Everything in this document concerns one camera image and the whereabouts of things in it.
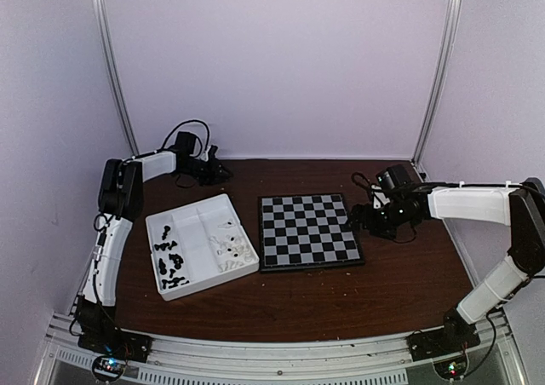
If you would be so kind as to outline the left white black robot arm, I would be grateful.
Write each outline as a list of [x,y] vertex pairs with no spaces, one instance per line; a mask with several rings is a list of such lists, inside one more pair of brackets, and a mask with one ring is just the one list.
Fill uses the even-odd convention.
[[115,322],[118,270],[129,233],[143,211],[144,184],[162,175],[188,175],[200,186],[224,183],[233,173],[215,151],[212,146],[203,156],[192,157],[171,147],[106,161],[93,224],[97,238],[75,313],[82,335],[102,353],[114,354],[123,345],[123,331]]

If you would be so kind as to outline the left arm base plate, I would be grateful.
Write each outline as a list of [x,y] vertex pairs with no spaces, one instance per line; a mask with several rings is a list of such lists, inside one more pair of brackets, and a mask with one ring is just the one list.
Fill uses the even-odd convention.
[[93,333],[83,333],[77,340],[80,348],[116,359],[146,363],[151,350],[150,336],[123,331],[106,339]]

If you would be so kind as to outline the black white chess board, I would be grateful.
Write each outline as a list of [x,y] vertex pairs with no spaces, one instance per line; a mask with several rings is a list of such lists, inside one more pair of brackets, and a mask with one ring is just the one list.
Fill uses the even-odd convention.
[[260,197],[261,273],[365,264],[338,192]]

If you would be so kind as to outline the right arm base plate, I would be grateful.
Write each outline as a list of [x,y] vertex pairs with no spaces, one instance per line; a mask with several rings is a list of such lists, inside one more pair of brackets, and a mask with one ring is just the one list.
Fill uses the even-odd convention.
[[469,334],[461,338],[449,338],[443,328],[429,331],[415,331],[407,338],[411,358],[414,362],[435,359],[451,353],[478,346],[481,341],[478,334]]

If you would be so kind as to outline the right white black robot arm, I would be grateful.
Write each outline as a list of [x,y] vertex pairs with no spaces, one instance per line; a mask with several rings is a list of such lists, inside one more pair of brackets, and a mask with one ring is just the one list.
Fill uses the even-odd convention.
[[437,220],[465,250],[467,264],[475,256],[492,256],[489,272],[445,313],[436,336],[442,351],[456,351],[479,320],[509,302],[544,269],[544,184],[536,177],[496,184],[410,182],[368,191],[386,201],[381,206],[354,205],[347,218],[350,228],[394,240],[403,225],[416,228]]

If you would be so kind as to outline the white compartment tray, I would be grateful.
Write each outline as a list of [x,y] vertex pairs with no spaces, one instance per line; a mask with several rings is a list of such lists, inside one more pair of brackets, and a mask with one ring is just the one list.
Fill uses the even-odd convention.
[[[173,210],[150,215],[146,218],[146,230],[152,259],[152,237],[154,232],[164,224],[171,224],[180,238],[182,252],[185,256],[190,283],[178,289],[158,294],[165,301],[172,301],[183,296],[189,296],[202,290],[207,290],[219,284],[225,284],[239,279],[259,269],[258,262],[249,267],[243,267],[226,273],[220,273],[212,252],[209,236],[214,228],[228,220],[235,220],[242,228],[242,223],[232,205],[231,199],[223,193],[212,198],[187,204]],[[156,272],[152,259],[152,267],[158,290]]]

